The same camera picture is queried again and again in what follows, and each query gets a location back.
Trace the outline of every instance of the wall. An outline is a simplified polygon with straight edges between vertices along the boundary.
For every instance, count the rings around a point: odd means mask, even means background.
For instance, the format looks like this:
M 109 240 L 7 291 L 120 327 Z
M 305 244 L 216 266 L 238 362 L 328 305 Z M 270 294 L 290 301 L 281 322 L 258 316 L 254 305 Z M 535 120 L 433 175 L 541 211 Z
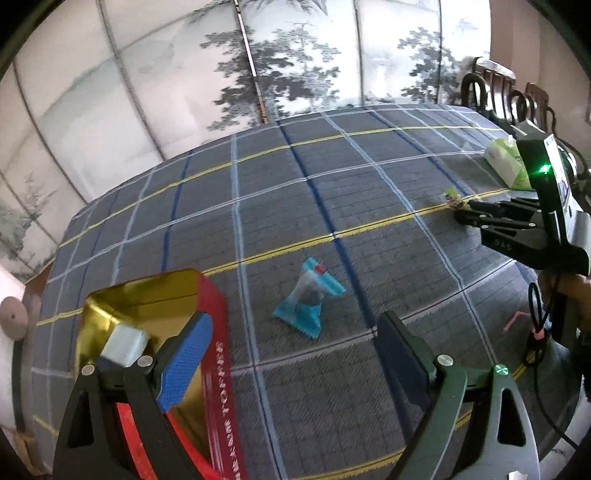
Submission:
M 65 0 L 30 35 L 0 80 L 0 264 L 28 280 L 80 209 L 263 108 L 455 103 L 490 49 L 487 0 L 239 3 L 244 32 L 230 0 Z
M 546 90 L 558 135 L 591 159 L 590 82 L 566 42 L 527 0 L 491 0 L 491 24 L 491 59 L 515 72 L 517 88 L 533 82 Z
M 0 265 L 0 303 L 6 297 L 22 299 L 25 285 Z M 0 329 L 0 426 L 15 430 L 12 406 L 12 350 L 14 342 Z

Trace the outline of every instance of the blue gripper pad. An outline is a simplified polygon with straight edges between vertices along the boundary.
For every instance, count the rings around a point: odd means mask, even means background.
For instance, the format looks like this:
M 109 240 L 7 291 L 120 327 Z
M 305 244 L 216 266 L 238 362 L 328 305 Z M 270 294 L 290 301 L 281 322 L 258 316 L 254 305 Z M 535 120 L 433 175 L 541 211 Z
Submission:
M 160 392 L 156 396 L 156 403 L 163 413 L 168 412 L 183 399 L 195 370 L 212 340 L 212 318 L 207 313 L 199 314 L 199 320 L 190 331 L 185 332 L 183 329 L 179 334 L 184 339 L 181 339 L 160 374 Z

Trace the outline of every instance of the tissue box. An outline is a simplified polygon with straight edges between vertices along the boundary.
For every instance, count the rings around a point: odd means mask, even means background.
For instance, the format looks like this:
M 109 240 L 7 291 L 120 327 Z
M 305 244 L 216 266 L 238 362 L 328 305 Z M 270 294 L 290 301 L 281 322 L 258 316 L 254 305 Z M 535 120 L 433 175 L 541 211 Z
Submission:
M 491 142 L 484 156 L 511 190 L 533 190 L 517 143 L 512 137 Z

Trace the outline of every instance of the wooden chair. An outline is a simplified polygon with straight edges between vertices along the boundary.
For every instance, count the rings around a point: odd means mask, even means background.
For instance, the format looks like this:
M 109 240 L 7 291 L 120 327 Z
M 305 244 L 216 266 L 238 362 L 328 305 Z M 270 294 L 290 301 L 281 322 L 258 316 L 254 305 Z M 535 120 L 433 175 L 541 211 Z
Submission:
M 556 135 L 556 113 L 548 105 L 549 97 L 545 90 L 542 90 L 535 83 L 528 82 L 525 85 L 525 98 L 527 101 L 528 118 L 544 132 Z M 548 114 L 552 114 L 552 122 L 548 128 Z
M 493 112 L 510 125 L 525 120 L 526 98 L 515 89 L 515 73 L 492 60 L 476 57 L 472 72 L 462 80 L 462 106 L 484 116 Z

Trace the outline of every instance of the plaid tablecloth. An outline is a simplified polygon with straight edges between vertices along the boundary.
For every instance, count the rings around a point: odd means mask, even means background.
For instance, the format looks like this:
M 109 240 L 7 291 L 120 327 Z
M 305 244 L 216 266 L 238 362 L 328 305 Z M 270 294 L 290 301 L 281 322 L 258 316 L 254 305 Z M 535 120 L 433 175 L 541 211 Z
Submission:
M 520 368 L 529 320 L 502 331 L 527 309 L 534 274 L 482 247 L 478 230 L 456 224 L 441 205 L 448 187 L 490 201 L 509 197 L 483 159 L 504 135 L 460 107 L 313 113 L 191 150 L 86 207 L 57 253 L 35 339 L 35 425 L 45 463 L 52 464 L 73 384 L 86 296 L 186 267 L 228 297 L 251 480 L 386 477 L 405 440 L 373 342 L 384 310 L 463 365 L 508 365 L 540 451 L 548 451 L 551 429 Z M 308 257 L 346 287 L 323 305 L 318 340 L 272 317 Z M 564 352 L 549 352 L 545 363 L 541 395 L 550 414 L 568 422 L 578 388 Z M 413 429 L 421 412 L 404 404 Z M 454 434 L 455 454 L 466 420 Z M 450 454 L 443 471 L 452 465 Z

